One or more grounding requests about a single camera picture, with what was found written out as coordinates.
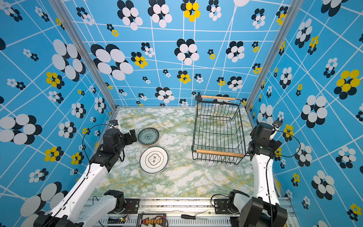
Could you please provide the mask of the white plate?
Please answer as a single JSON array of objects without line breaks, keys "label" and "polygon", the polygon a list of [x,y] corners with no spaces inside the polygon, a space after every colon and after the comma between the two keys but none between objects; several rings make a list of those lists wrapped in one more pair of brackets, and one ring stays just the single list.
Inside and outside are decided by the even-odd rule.
[{"label": "white plate", "polygon": [[144,146],[152,146],[156,144],[159,139],[159,131],[152,127],[142,129],[138,134],[138,141]]},{"label": "white plate", "polygon": [[168,153],[161,147],[146,149],[140,157],[141,169],[150,175],[161,173],[169,161]]}]

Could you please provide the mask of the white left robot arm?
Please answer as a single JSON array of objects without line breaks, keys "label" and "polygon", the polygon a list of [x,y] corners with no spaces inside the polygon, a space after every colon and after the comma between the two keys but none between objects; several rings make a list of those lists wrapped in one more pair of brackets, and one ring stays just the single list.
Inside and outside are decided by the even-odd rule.
[{"label": "white left robot arm", "polygon": [[92,192],[107,176],[117,161],[124,161],[124,148],[137,142],[135,130],[121,133],[119,126],[112,126],[103,135],[103,143],[89,161],[79,181],[49,214],[40,215],[35,227],[92,227],[111,211],[124,211],[127,207],[124,193],[107,191],[94,205],[83,210]]}]

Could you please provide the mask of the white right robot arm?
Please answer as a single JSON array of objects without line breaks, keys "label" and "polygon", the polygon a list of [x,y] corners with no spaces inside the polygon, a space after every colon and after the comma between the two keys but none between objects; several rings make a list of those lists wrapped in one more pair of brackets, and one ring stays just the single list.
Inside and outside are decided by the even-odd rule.
[{"label": "white right robot arm", "polygon": [[250,133],[248,155],[254,171],[253,196],[247,200],[242,193],[233,190],[229,195],[230,206],[239,212],[240,227],[283,227],[287,210],[279,204],[273,178],[275,151],[281,142],[274,136],[282,123],[260,123]]}]

